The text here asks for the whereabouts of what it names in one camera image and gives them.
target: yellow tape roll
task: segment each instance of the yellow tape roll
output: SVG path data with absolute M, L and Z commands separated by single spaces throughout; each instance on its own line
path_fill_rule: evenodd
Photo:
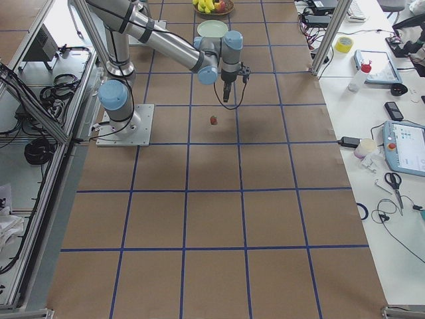
M 353 40 L 351 40 L 349 37 L 340 37 L 335 44 L 335 49 L 337 49 L 339 52 L 347 53 L 350 51 L 353 43 Z

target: black scissors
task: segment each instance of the black scissors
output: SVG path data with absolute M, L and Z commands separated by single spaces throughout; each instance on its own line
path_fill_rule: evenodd
M 401 184 L 401 177 L 397 173 L 386 173 L 384 178 L 386 183 L 389 184 L 394 190 L 394 192 L 396 193 L 396 197 L 397 197 L 398 203 L 400 204 L 400 208 L 403 208 L 401 195 L 400 195 L 400 192 L 398 191 Z

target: red bottle cap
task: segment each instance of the red bottle cap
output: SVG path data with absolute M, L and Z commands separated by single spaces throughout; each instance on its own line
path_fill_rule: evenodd
M 362 65 L 361 65 L 361 70 L 362 70 L 364 73 L 370 73 L 370 71 L 372 70 L 371 62 L 369 61 L 369 63 L 368 63 L 368 64 L 362 64 Z

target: white keyboard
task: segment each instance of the white keyboard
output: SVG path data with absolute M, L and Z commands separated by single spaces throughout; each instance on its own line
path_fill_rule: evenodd
M 361 11 L 359 4 L 357 3 L 357 0 L 353 0 L 350 4 L 348 11 L 347 11 L 346 18 L 347 18 L 348 22 L 363 23 L 369 17 L 366 16 L 363 13 L 363 11 Z

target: white plate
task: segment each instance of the white plate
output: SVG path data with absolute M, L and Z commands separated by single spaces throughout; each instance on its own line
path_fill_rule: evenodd
M 202 37 L 221 38 L 228 31 L 228 27 L 224 22 L 218 20 L 207 20 L 198 26 L 197 31 Z

